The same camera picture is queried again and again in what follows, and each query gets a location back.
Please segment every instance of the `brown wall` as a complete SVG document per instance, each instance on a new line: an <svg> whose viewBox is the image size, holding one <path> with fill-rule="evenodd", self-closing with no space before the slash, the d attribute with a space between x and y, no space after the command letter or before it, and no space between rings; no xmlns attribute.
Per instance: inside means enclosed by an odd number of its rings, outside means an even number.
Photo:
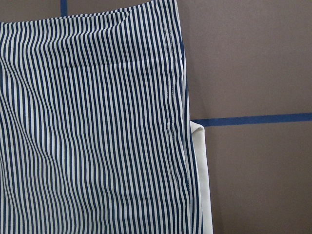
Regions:
<svg viewBox="0 0 312 234"><path fill-rule="evenodd" d="M68 0L68 14L145 0ZM312 1L178 0L191 118L312 112ZM60 16L0 0L0 21ZM312 233L312 122L206 128L215 234Z"/></svg>

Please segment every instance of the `striped fabric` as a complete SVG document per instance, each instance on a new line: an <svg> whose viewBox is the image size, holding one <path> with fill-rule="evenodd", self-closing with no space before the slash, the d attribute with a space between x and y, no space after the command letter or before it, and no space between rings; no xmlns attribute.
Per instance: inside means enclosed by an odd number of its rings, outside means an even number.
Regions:
<svg viewBox="0 0 312 234"><path fill-rule="evenodd" d="M201 233L175 0L0 23L0 233Z"/></svg>

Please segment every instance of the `blue line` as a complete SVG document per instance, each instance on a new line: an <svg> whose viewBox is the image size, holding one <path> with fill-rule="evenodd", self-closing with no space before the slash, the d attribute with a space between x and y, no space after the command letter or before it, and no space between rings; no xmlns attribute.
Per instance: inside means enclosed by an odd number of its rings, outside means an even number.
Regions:
<svg viewBox="0 0 312 234"><path fill-rule="evenodd" d="M60 0L60 15L67 16L67 0Z"/></svg>
<svg viewBox="0 0 312 234"><path fill-rule="evenodd" d="M312 113L272 115L272 116L207 118L207 119L194 119L192 121L201 124L204 127L260 124L260 123L285 123L285 122L312 121Z"/></svg>

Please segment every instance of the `navy and white striped garment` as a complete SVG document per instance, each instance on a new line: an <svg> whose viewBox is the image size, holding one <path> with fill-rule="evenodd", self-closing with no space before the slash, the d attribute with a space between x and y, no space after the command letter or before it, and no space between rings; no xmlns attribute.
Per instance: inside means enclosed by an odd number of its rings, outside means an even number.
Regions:
<svg viewBox="0 0 312 234"><path fill-rule="evenodd" d="M201 233L175 0L0 23L0 233Z"/></svg>

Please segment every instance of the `white fabric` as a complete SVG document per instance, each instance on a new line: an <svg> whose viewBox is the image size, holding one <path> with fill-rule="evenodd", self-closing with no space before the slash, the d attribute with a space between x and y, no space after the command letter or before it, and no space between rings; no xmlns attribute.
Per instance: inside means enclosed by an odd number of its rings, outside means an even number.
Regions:
<svg viewBox="0 0 312 234"><path fill-rule="evenodd" d="M191 122L192 139L198 167L201 204L203 210L204 234L213 233L211 214L209 175L206 156L205 129L202 125Z"/></svg>

